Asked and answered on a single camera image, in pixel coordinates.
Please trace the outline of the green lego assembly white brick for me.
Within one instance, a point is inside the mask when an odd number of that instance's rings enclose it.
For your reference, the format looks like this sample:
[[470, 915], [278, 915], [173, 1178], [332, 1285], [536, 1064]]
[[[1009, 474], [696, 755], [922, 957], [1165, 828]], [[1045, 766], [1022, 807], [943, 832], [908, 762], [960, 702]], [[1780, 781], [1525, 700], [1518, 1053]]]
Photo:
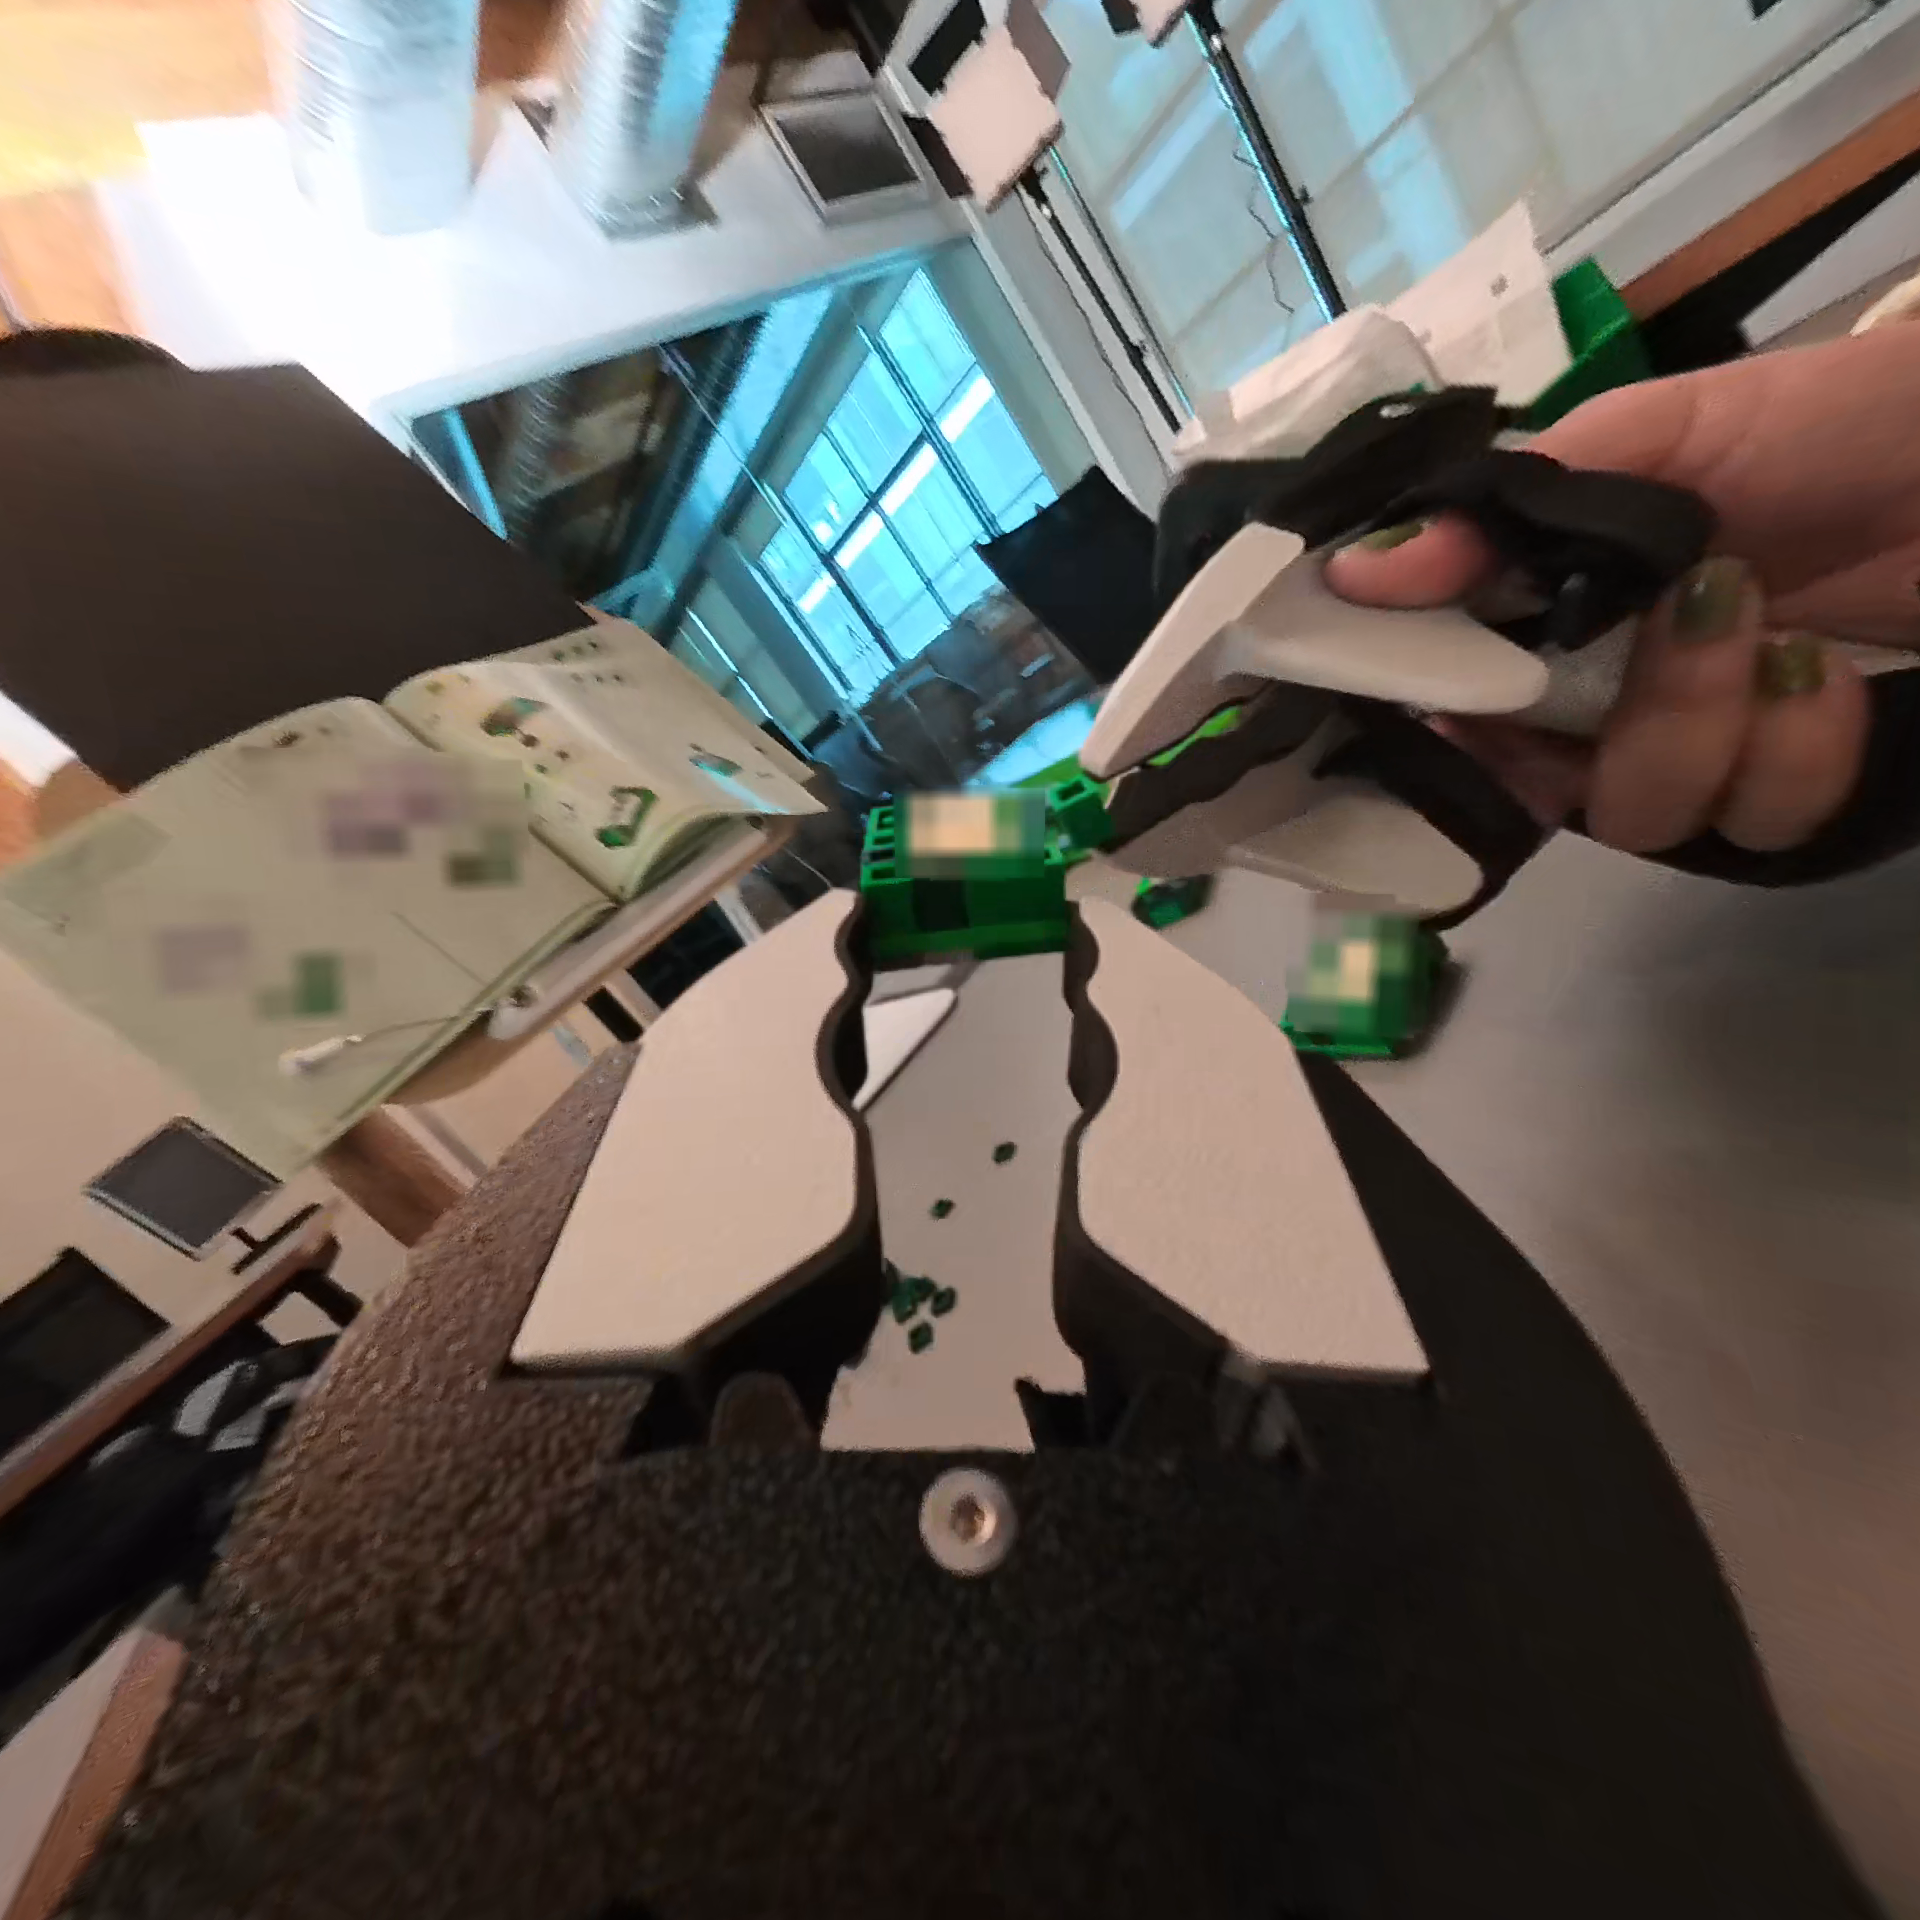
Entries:
[[1062, 952], [1067, 871], [1117, 840], [1109, 784], [1066, 781], [900, 793], [863, 816], [858, 902], [878, 968], [935, 957]]

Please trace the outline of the silver ventilation duct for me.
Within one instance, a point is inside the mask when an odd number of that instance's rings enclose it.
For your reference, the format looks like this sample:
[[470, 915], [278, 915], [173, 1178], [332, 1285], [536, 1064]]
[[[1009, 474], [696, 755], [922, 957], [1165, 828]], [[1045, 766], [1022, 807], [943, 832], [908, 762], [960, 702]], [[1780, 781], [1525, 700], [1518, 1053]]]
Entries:
[[680, 215], [729, 5], [567, 5], [549, 154], [605, 236]]
[[272, 5], [275, 111], [303, 198], [376, 236], [470, 194], [479, 5]]

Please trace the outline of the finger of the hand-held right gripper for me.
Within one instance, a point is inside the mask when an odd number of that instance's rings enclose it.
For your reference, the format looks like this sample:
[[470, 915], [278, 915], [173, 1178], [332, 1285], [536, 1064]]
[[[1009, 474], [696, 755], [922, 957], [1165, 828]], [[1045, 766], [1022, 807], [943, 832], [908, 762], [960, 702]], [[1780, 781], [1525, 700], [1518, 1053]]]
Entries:
[[1254, 707], [1290, 745], [1323, 726], [1323, 694], [1282, 684], [1258, 608], [1310, 544], [1273, 525], [1242, 525], [1170, 604], [1109, 687], [1079, 744], [1079, 768], [1117, 781], [1185, 745], [1216, 710]]
[[1377, 768], [1339, 702], [1237, 702], [1117, 772], [1117, 868], [1139, 877], [1247, 871], [1446, 928], [1490, 898], [1478, 793], [1442, 819], [1396, 793], [1422, 766]]

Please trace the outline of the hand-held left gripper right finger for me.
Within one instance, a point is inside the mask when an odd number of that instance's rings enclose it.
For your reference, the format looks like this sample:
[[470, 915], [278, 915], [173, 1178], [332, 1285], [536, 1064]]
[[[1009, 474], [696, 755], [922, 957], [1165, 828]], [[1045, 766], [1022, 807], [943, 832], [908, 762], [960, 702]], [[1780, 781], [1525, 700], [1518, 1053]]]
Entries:
[[1422, 1389], [1429, 1360], [1310, 1078], [1254, 999], [1117, 902], [1066, 950], [1054, 1325], [1087, 1442], [1149, 1401], [1247, 1451], [1290, 1385]]

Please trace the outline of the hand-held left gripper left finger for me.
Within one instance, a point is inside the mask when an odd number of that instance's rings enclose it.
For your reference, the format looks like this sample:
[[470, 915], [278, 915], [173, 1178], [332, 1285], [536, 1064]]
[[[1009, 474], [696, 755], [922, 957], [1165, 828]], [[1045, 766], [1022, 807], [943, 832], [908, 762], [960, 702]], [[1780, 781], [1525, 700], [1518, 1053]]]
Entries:
[[865, 986], [858, 898], [824, 894], [649, 1025], [510, 1372], [676, 1378], [698, 1410], [782, 1377], [826, 1410], [881, 1316]]

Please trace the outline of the book stand with white base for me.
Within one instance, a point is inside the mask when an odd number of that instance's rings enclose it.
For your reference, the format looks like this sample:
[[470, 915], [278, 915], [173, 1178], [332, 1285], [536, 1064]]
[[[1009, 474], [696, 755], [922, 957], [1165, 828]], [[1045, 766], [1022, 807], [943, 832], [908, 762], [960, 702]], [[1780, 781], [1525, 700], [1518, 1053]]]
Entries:
[[720, 915], [733, 946], [756, 941], [788, 915], [767, 868], [824, 891], [852, 882], [855, 846], [855, 825], [841, 807], [729, 828], [497, 1008], [466, 1020], [396, 1092], [319, 1149], [319, 1178], [400, 1249], [418, 1244], [609, 1046], [661, 1020], [661, 995], [637, 982], [640, 965], [705, 915]]

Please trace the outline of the person's right hand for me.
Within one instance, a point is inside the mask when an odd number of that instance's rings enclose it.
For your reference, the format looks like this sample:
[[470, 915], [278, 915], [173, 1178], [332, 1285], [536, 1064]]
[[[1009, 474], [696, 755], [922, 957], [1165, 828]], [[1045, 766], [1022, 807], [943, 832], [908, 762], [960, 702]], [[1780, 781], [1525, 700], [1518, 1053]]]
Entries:
[[1675, 485], [1715, 551], [1639, 619], [1605, 726], [1428, 726], [1544, 828], [1793, 891], [1915, 853], [1915, 321], [1612, 390], [1539, 455]]

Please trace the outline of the green lego creeper head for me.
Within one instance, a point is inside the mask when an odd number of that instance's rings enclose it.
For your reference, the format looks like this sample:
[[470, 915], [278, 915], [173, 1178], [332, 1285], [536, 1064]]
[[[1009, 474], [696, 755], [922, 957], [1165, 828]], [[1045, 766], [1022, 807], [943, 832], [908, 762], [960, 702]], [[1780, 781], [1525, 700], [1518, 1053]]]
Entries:
[[1399, 1062], [1428, 1046], [1451, 982], [1453, 957], [1420, 916], [1316, 906], [1288, 976], [1282, 1035], [1332, 1062]]

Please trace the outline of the green plastic crate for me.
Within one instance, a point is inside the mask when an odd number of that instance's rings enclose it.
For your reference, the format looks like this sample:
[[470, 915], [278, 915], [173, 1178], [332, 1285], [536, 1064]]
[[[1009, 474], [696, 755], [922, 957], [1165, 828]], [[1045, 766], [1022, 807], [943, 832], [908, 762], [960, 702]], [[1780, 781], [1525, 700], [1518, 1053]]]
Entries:
[[1557, 273], [1552, 292], [1571, 365], [1536, 395], [1536, 428], [1552, 428], [1587, 402], [1650, 377], [1644, 332], [1593, 257]]

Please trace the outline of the black light stand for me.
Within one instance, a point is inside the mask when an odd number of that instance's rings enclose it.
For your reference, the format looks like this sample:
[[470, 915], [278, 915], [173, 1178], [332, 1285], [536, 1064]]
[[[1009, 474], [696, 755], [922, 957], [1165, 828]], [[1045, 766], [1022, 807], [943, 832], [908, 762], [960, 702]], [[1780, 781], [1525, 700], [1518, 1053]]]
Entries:
[[1253, 86], [1240, 73], [1240, 62], [1220, 29], [1216, 5], [1188, 5], [1188, 29], [1202, 49], [1202, 62], [1213, 78], [1213, 88], [1237, 128], [1237, 139], [1258, 179], [1258, 194], [1279, 220], [1279, 240], [1295, 257], [1301, 284], [1323, 310], [1325, 321], [1337, 321], [1347, 310], [1347, 301], [1332, 277], [1332, 264], [1310, 229], [1310, 207], [1290, 184], [1273, 135], [1268, 132]]

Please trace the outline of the dark panel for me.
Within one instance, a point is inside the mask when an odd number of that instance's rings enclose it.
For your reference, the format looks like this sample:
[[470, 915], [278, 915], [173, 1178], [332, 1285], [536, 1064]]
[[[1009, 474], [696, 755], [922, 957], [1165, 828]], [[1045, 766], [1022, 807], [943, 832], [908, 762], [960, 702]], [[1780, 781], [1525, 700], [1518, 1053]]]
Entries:
[[4, 700], [109, 784], [584, 624], [319, 377], [4, 333]]

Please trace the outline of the white softbox light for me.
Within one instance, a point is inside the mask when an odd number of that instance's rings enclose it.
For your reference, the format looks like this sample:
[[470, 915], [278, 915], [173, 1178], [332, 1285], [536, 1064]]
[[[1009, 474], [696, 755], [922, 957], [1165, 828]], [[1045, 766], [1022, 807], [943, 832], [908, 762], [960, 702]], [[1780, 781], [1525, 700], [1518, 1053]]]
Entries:
[[1066, 128], [1067, 54], [1045, 7], [927, 5], [900, 48], [942, 168], [978, 209], [997, 207]]

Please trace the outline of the scattered dark green lego pieces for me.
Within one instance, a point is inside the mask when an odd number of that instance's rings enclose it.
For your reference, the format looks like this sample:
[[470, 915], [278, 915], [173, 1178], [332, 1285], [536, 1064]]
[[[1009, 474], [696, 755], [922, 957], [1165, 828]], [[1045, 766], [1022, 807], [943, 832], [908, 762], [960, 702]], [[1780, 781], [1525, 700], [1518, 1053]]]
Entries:
[[966, 1280], [1008, 1280], [1019, 1258], [1003, 1249], [1013, 1224], [1019, 1140], [970, 1141], [931, 1170], [881, 1184], [881, 1320], [907, 1354], [935, 1347], [943, 1320], [966, 1302]]

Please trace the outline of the black monitor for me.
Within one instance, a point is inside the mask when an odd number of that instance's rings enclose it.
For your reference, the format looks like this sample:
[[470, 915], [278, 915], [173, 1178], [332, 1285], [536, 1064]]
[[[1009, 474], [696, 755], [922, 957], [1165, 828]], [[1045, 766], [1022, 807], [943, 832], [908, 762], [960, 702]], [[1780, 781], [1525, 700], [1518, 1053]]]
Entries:
[[1165, 612], [1153, 522], [1102, 465], [1087, 465], [1019, 527], [974, 544], [974, 557], [1095, 684], [1124, 676]]

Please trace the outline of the open lego instruction booklet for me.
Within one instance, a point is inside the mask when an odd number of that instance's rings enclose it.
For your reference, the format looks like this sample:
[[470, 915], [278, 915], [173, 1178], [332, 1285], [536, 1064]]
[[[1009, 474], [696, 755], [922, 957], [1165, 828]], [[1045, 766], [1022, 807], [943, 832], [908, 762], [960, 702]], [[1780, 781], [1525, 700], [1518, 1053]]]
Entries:
[[272, 1173], [711, 853], [824, 812], [628, 621], [232, 736], [4, 873], [4, 952]]

